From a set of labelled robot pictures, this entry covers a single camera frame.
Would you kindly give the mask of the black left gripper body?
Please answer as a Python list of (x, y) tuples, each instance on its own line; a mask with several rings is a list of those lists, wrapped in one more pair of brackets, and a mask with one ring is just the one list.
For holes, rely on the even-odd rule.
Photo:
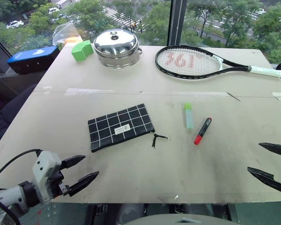
[(65, 165), (61, 164), (49, 169), (46, 184), (48, 186), (48, 193), (51, 198), (56, 198), (58, 196), (68, 194), (68, 186), (64, 185), (62, 182), (64, 176), (61, 173), (61, 170), (65, 168)]

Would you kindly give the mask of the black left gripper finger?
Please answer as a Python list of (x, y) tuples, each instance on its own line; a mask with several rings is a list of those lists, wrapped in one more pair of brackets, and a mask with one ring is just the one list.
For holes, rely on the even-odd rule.
[(81, 162), (86, 156), (85, 155), (76, 155), (67, 159), (64, 159), (61, 161), (61, 166), (60, 166), (60, 170), (63, 169), (68, 169), (76, 164), (78, 164), (79, 162)]
[(66, 186), (67, 195), (71, 197), (86, 188), (98, 176), (98, 174), (99, 171), (90, 173), (79, 179), (77, 183), (73, 184), (72, 186)]

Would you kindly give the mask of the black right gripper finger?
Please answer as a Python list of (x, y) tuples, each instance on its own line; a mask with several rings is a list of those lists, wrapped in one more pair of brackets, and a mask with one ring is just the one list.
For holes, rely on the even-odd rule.
[(281, 155), (281, 145), (280, 144), (261, 142), (261, 143), (259, 143), (259, 145), (261, 147), (267, 149), (268, 151)]
[(247, 167), (247, 171), (263, 184), (281, 192), (281, 183), (274, 179), (273, 174), (252, 167)]

